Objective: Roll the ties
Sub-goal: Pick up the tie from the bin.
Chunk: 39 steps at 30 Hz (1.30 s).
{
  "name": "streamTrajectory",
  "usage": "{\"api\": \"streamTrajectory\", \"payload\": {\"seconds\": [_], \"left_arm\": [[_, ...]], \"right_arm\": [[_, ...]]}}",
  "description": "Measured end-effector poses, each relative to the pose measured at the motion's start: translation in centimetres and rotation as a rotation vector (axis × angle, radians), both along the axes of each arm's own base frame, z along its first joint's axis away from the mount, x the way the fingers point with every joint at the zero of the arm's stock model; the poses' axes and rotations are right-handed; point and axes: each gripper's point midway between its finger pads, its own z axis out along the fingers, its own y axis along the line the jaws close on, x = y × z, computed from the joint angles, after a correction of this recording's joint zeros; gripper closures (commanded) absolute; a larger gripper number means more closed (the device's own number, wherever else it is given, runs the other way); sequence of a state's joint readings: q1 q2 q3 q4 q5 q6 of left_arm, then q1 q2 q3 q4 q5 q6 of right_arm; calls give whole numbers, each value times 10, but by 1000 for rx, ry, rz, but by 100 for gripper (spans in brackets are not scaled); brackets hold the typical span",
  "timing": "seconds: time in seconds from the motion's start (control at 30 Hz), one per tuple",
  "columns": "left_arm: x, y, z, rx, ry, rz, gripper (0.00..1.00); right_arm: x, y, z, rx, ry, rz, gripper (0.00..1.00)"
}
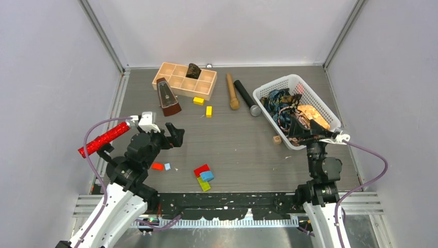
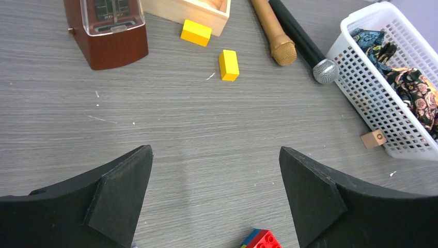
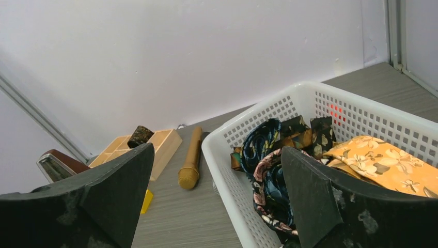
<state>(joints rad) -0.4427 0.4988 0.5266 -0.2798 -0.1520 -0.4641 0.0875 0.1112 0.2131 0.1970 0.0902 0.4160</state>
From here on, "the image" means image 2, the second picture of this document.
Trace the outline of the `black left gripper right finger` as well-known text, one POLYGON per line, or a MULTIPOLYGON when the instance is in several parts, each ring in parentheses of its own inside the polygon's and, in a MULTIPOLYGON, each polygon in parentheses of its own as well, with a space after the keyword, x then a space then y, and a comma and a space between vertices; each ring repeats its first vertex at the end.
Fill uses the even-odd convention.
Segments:
POLYGON ((437 197, 375 185, 289 147, 279 165, 300 247, 437 247, 437 197))

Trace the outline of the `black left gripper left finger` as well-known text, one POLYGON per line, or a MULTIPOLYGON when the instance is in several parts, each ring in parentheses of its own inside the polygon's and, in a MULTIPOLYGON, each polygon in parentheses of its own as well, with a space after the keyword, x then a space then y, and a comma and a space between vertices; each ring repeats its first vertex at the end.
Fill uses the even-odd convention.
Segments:
POLYGON ((26 196, 1 197, 1 247, 130 247, 152 164, 142 145, 26 196))

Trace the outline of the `black pink floral tie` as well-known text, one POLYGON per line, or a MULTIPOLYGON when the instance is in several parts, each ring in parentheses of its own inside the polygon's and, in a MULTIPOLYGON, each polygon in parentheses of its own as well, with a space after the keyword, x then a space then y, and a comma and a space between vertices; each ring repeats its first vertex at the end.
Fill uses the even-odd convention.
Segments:
POLYGON ((437 141, 437 90, 416 68, 391 68, 384 77, 406 107, 437 141))

